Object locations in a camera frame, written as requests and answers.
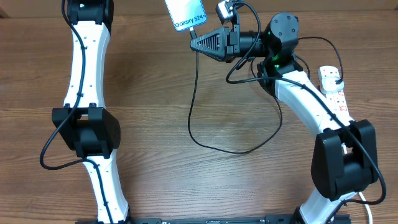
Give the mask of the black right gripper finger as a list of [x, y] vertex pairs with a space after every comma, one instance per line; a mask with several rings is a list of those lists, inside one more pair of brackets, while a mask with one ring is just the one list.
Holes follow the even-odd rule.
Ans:
[[211, 49], [227, 48], [227, 36], [230, 33], [230, 29], [227, 27], [220, 27], [207, 34], [197, 37], [190, 41], [190, 44], [202, 45]]
[[226, 62], [227, 56], [224, 48], [211, 49], [202, 45], [190, 44], [190, 48], [219, 62]]

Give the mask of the blue screen smartphone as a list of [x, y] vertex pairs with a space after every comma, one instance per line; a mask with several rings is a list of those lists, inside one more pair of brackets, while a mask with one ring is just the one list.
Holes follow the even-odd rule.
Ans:
[[202, 0], [165, 0], [165, 4], [177, 32], [199, 26], [207, 21]]

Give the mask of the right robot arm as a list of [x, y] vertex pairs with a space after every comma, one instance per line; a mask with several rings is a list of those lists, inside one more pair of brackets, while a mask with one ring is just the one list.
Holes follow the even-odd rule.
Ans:
[[236, 13], [232, 28], [192, 34], [191, 49], [221, 62], [261, 58], [255, 81], [285, 103], [315, 138], [311, 176], [314, 191], [291, 215], [266, 215], [266, 223], [349, 223], [338, 211], [356, 201], [356, 194], [383, 176], [377, 164], [376, 132], [367, 120], [355, 121], [336, 101], [318, 90], [297, 62], [299, 20], [288, 12], [276, 14], [265, 29], [243, 32]]

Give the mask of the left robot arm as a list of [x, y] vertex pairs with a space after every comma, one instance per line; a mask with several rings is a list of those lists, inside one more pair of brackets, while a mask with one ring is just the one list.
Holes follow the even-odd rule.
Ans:
[[62, 14], [72, 30], [73, 56], [63, 106], [52, 110], [55, 132], [87, 170], [98, 208], [95, 223], [129, 223], [116, 162], [121, 127], [104, 100], [113, 2], [63, 1]]

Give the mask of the white charger plug adapter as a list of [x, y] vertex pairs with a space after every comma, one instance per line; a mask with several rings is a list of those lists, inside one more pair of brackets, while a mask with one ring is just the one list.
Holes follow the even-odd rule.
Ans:
[[320, 80], [320, 91], [324, 95], [341, 91], [344, 87], [344, 81], [340, 81], [337, 77], [322, 77]]

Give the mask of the white power strip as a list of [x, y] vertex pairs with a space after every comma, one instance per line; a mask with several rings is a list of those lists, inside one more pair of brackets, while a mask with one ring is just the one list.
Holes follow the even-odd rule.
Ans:
[[[340, 74], [336, 67], [325, 65], [318, 69], [319, 82], [322, 77], [337, 77], [340, 79]], [[331, 110], [337, 115], [341, 122], [348, 124], [350, 121], [353, 121], [353, 118], [349, 115], [345, 93], [343, 90], [335, 93], [325, 94], [324, 96], [326, 97], [327, 102], [332, 105]]]

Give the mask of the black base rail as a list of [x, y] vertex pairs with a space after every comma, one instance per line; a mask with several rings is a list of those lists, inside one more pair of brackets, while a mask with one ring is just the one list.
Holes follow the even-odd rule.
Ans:
[[161, 220], [160, 218], [131, 218], [118, 224], [299, 224], [293, 215], [266, 215], [257, 218], [214, 218]]

